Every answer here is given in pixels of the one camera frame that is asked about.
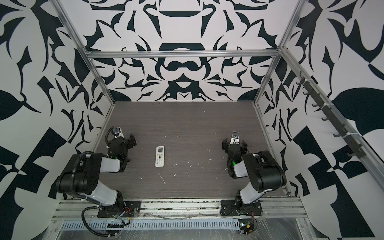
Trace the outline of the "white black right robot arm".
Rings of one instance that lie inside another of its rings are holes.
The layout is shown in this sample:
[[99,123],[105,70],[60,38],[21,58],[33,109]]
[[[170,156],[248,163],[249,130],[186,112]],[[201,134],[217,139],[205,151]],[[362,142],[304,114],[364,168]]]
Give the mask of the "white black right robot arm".
[[269,151],[252,154],[246,142],[234,135],[222,141],[228,155],[227,170],[233,179],[248,178],[248,184],[239,190],[234,200],[221,201],[221,216],[261,215],[260,198],[287,184],[287,177]]

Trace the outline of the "white remote control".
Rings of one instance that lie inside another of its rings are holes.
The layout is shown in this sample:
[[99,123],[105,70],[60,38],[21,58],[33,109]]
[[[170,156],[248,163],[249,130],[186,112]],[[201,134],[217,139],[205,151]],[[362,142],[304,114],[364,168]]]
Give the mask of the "white remote control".
[[165,163],[165,147],[158,146],[156,147],[156,159],[155,159],[155,167],[161,168]]

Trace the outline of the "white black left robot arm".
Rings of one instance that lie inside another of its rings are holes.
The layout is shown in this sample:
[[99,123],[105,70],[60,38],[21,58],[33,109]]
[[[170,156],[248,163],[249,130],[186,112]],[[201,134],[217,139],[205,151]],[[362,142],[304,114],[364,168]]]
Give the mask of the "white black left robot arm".
[[113,190],[100,181],[101,173],[122,173],[128,162],[128,150],[137,145],[133,134],[126,139],[119,128],[111,129],[114,138],[105,140],[108,154],[86,151],[74,154],[56,180],[60,194],[95,204],[98,218],[129,217],[140,209],[140,203],[125,202],[122,193]]

